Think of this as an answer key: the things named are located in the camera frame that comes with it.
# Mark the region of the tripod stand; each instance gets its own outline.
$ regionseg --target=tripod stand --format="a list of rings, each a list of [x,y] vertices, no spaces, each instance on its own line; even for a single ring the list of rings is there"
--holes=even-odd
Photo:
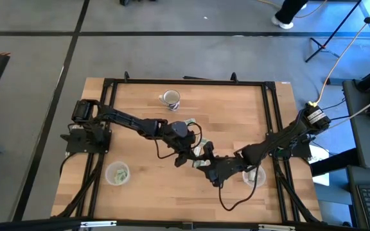
[[[335,36],[335,34],[338,32],[338,30],[340,29],[340,27],[346,22],[346,19],[348,19],[348,17],[352,14],[352,12],[357,8],[357,6],[360,4],[362,0],[358,0],[357,3],[354,5],[354,7],[352,8],[352,10],[346,15],[346,17],[344,18],[344,20],[342,20],[342,22],[339,24],[339,26],[335,29],[335,31],[331,34],[331,36],[327,39],[327,41],[322,45],[321,43],[319,43],[318,41],[316,41],[316,39],[314,38],[310,38],[311,41],[313,41],[314,43],[316,43],[318,45],[318,50],[315,51],[309,58],[307,58],[305,60],[305,62],[309,62],[309,60],[311,60],[315,55],[317,55],[319,52],[328,52],[328,53],[331,53],[333,54],[334,56],[336,56],[337,58],[339,58],[339,55],[334,53],[333,51],[330,51],[328,49],[326,49],[326,45],[328,45],[328,42],[333,38],[333,36]]]

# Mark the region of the white mug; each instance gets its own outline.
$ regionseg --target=white mug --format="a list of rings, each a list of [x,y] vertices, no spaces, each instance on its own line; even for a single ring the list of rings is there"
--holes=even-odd
[[[181,96],[176,90],[167,90],[163,95],[159,96],[159,101],[170,110],[178,110],[179,108],[179,99]]]

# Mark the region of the wooden tabletop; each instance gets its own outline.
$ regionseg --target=wooden tabletop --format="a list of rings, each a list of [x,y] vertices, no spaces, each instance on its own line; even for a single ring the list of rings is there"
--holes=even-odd
[[[103,78],[88,78],[82,98],[99,99]],[[289,83],[276,83],[283,125],[297,115],[294,95]],[[180,109],[169,111],[162,106],[158,95],[175,89],[181,94]],[[276,120],[272,102],[272,122]],[[114,108],[139,118],[162,118],[169,122],[195,118],[203,136],[213,141],[217,155],[232,153],[247,144],[262,142],[267,125],[260,87],[218,85],[118,84]],[[116,124],[111,125],[112,141],[105,156],[96,201],[95,218],[138,219],[159,221],[227,221],[280,223],[278,193],[272,159],[262,161],[267,179],[254,196],[233,211],[224,210],[213,187],[203,172],[192,168],[191,161],[181,167],[173,165],[175,157],[160,160],[156,157],[154,141]],[[159,142],[161,156],[172,152]],[[78,192],[84,174],[86,154],[75,155],[64,166],[59,181],[52,215],[62,212]],[[129,166],[131,177],[122,186],[109,185],[105,169],[115,161]],[[319,205],[307,163],[291,158],[295,191],[312,214],[321,219]],[[222,199],[228,207],[246,198],[252,191],[236,174],[224,183]],[[292,209],[285,192],[288,218]]]

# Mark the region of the white cable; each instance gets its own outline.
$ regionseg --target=white cable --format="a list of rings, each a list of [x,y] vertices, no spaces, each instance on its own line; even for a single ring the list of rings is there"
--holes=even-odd
[[[336,126],[338,126],[338,125],[340,125],[340,124],[342,124],[342,123],[345,123],[346,121],[348,121],[348,120],[350,120],[350,119],[354,118],[355,116],[357,116],[358,114],[362,113],[363,111],[365,111],[365,110],[366,110],[366,109],[368,109],[369,107],[370,107],[370,104],[366,105],[364,108],[360,109],[360,111],[359,111],[359,112],[357,112],[357,113],[353,114],[353,115],[352,115],[352,116],[350,116],[349,118],[347,118],[347,119],[345,119],[345,120],[343,120],[343,121],[341,121],[341,122],[339,122],[339,123],[337,123],[337,124],[335,124],[335,125],[333,125],[333,126],[330,126],[330,127],[329,127],[328,129],[326,129],[325,131],[328,131],[329,129],[332,129],[332,128],[334,128],[334,127],[336,127]]]
[[[329,80],[329,77],[331,76],[333,70],[336,68],[336,66],[338,65],[340,59],[342,58],[342,56],[344,56],[345,52],[351,47],[351,45],[355,42],[355,40],[357,39],[357,37],[359,36],[359,34],[362,32],[362,30],[365,28],[365,26],[367,25],[367,23],[364,24],[364,26],[358,31],[358,33],[355,35],[355,37],[353,37],[351,43],[349,43],[349,45],[345,48],[345,50],[342,52],[342,54],[340,54],[339,58],[337,59],[337,61],[335,62],[335,65],[332,67],[331,71],[329,72],[328,76],[326,77],[325,79],[325,82],[324,82],[324,85],[322,86],[322,89],[321,89],[321,93],[319,94],[319,97],[318,97],[318,100],[316,102],[308,102],[309,105],[311,106],[314,106],[316,107],[318,105],[318,103],[321,101],[322,99],[322,94],[324,92],[324,89],[325,89],[325,86],[326,86],[326,83],[328,82]]]

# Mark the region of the yellow cable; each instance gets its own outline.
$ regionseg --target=yellow cable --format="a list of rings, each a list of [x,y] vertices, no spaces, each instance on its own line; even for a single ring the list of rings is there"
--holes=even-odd
[[[321,101],[322,99],[322,94],[324,92],[324,89],[325,89],[325,85],[326,83],[328,82],[329,80],[329,77],[331,76],[333,70],[336,68],[336,66],[338,65],[339,63],[339,60],[344,56],[345,52],[351,47],[351,45],[354,43],[354,41],[357,39],[357,37],[359,36],[359,34],[362,32],[362,30],[365,28],[365,26],[367,25],[367,23],[364,24],[364,26],[358,31],[358,33],[355,35],[355,37],[353,37],[351,43],[349,43],[349,45],[346,47],[346,49],[342,52],[342,54],[340,54],[338,60],[335,62],[335,65],[332,67],[331,71],[329,72],[328,76],[326,77],[325,79],[325,82],[324,82],[324,85],[322,86],[322,89],[321,89],[321,93],[319,94],[319,98],[318,100],[314,103],[314,102],[308,102],[309,105],[311,106],[314,106],[316,107],[318,105],[318,103]]]
[[[275,4],[275,3],[271,3],[271,2],[268,2],[268,1],[266,1],[266,0],[257,0],[258,2],[261,2],[261,3],[266,3],[266,4],[269,4],[269,5],[272,5],[272,6],[275,6],[276,8],[281,8],[281,6],[280,5],[278,5],[278,4]],[[316,9],[314,9],[312,12],[310,12],[310,13],[308,13],[308,14],[306,14],[306,15],[302,15],[302,16],[295,16],[295,18],[297,18],[297,19],[303,19],[303,18],[305,18],[305,17],[307,17],[307,16],[309,16],[309,15],[311,15],[311,14],[313,14],[313,13],[315,13],[321,6],[323,6],[326,2],[327,2],[328,0],[325,0],[322,4],[320,4]]]

